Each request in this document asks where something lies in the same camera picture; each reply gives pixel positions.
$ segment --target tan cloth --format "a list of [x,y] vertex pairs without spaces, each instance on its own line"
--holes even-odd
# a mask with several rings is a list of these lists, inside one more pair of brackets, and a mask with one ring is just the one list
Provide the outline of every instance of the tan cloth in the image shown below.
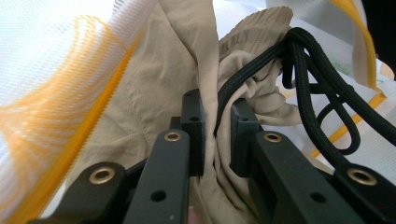
[[256,13],[219,42],[211,1],[161,1],[70,182],[100,161],[128,168],[146,158],[156,135],[168,129],[172,116],[180,116],[183,93],[199,87],[206,119],[205,173],[191,178],[190,204],[203,223],[255,223],[248,182],[229,167],[231,103],[249,98],[259,119],[272,125],[299,123],[298,111],[285,105],[275,86],[280,62],[269,63],[233,95],[215,139],[217,92],[228,77],[283,37],[291,15],[286,7]]

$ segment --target black rope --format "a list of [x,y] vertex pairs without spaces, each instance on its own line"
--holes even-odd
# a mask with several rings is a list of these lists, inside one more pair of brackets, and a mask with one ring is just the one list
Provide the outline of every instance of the black rope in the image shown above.
[[[350,85],[345,83],[332,67],[315,38],[302,28],[290,29],[284,40],[245,65],[221,87],[218,93],[219,109],[214,135],[217,134],[224,108],[232,95],[245,81],[276,57],[283,59],[282,83],[284,87],[287,89],[294,88],[294,85],[296,87],[300,116],[309,137],[332,166],[348,163],[343,154],[348,155],[355,152],[361,142],[359,131],[344,109],[344,103],[347,103],[378,133],[396,146],[396,128],[378,115]],[[293,68],[295,80],[292,80]],[[317,84],[309,83],[308,71],[313,75]],[[311,94],[325,94],[330,101],[318,114],[318,117],[316,117],[312,106]],[[352,140],[348,148],[336,148],[320,128],[322,121],[333,110],[345,123],[351,136]]]

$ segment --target wrinkled fabric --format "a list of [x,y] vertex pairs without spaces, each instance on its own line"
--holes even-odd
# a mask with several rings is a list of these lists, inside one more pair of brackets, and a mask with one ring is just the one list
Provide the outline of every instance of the wrinkled fabric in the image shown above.
[[271,8],[247,17],[220,42],[208,0],[160,1],[122,81],[69,175],[69,184],[86,167],[114,161],[125,168],[145,159],[170,118],[180,116],[186,91],[199,88],[205,111],[205,172],[191,178],[190,205],[203,223],[256,223],[248,182],[230,164],[230,107],[239,97],[262,123],[300,122],[295,105],[286,105],[275,86],[281,61],[265,66],[227,104],[217,138],[217,92],[243,65],[279,41],[289,30],[291,10]]

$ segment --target yellow stripe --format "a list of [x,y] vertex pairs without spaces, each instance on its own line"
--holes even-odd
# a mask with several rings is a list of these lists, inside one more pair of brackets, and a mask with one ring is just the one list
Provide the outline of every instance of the yellow stripe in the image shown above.
[[361,21],[361,17],[359,15],[358,10],[354,6],[354,4],[350,0],[331,0],[334,5],[341,8],[349,17],[352,19],[355,24],[361,30],[363,34],[364,42],[366,45],[366,61],[367,61],[367,86],[371,89],[378,91],[376,86],[376,67],[375,67],[375,48],[373,44],[373,39],[370,36],[369,31],[366,26]]
[[80,149],[88,139],[97,120],[99,120],[102,111],[106,108],[107,102],[117,88],[140,37],[141,35],[137,37],[135,42],[128,49],[114,76],[111,78],[102,94],[98,97],[98,100],[95,102],[87,117],[81,123],[77,132],[73,135],[73,138],[66,145],[58,159],[51,165],[49,170],[35,185],[34,189],[24,198],[7,223],[26,223],[38,217],[44,210],[53,193],[63,182],[65,175],[75,161]]
[[[373,99],[371,99],[371,101],[369,102],[369,106],[371,108],[376,108],[382,102],[384,102],[386,99],[387,99],[387,97],[383,93],[379,93],[378,95],[373,97]],[[353,119],[353,122],[355,122],[356,124],[361,122],[361,116],[359,116],[359,115],[353,116],[352,119]],[[335,141],[340,139],[346,132],[347,132],[347,127],[344,125],[340,129],[338,129],[335,133],[333,133],[332,136],[330,136],[329,140],[332,143],[334,143]],[[311,152],[311,156],[313,156],[313,157],[317,157],[319,154],[320,154],[320,152],[317,148]]]

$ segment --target black drawstring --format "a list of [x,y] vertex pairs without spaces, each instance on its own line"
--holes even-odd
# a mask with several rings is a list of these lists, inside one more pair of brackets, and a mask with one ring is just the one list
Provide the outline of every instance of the black drawstring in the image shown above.
[[[378,115],[359,97],[350,85],[345,83],[315,38],[302,28],[290,29],[286,33],[284,40],[273,45],[252,62],[245,65],[221,87],[218,93],[219,109],[215,135],[217,134],[224,108],[232,95],[245,81],[278,57],[283,59],[282,83],[287,89],[294,87],[294,80],[292,80],[294,67],[297,101],[303,125],[312,142],[332,166],[336,167],[337,165],[348,163],[348,160],[343,155],[355,152],[361,143],[359,131],[344,109],[343,104],[348,104],[378,133],[396,146],[396,128]],[[308,71],[317,81],[316,84],[309,83]],[[318,114],[318,117],[316,117],[312,106],[311,94],[325,94],[330,101]],[[344,122],[351,136],[351,144],[346,149],[336,148],[320,128],[322,121],[333,110]]]

